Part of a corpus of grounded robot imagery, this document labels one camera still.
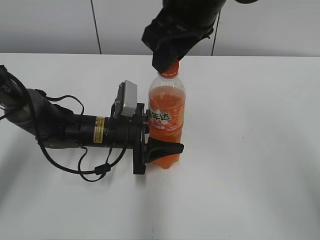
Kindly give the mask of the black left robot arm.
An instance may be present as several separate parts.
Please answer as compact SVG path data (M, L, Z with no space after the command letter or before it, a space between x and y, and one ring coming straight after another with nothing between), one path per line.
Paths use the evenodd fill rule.
M117 91L110 117L75 114L40 89L26 88L5 66L0 68L3 117L35 137L46 158L48 149L89 147L133 151L133 173L143 175L146 164L180 154L181 143L147 137L148 112L137 101L137 85L126 80Z

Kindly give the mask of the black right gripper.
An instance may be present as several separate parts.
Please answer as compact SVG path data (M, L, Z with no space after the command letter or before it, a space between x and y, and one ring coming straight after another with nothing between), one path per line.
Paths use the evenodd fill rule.
M224 0L164 0L162 9L145 27L142 42L153 51L152 66L164 73L198 42L213 33Z

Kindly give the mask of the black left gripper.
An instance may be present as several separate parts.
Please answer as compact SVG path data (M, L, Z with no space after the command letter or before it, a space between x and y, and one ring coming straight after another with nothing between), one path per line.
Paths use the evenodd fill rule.
M143 175L146 165L163 157L181 154L184 150L182 143L161 141L152 137L145 143L145 124L149 124L150 113L145 105L138 103L132 117L114 117L116 106L111 107L111 116L107 123L106 146L121 149L119 156L110 163L114 167L125 155L126 150L132 149L133 174Z

